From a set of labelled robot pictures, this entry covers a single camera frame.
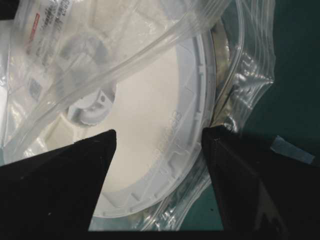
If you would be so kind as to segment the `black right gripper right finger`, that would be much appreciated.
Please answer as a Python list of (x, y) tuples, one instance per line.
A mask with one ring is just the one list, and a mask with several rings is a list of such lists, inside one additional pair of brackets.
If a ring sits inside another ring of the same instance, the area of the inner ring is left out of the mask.
[(319, 167), (223, 126), (204, 128), (201, 146), (226, 231), (250, 240), (319, 239)]

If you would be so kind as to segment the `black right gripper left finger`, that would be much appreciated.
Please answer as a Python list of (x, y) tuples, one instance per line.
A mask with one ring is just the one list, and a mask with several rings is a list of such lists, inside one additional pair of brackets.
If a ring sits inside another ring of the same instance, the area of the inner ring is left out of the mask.
[(111, 129), (1, 166), (1, 239), (88, 239), (116, 147)]

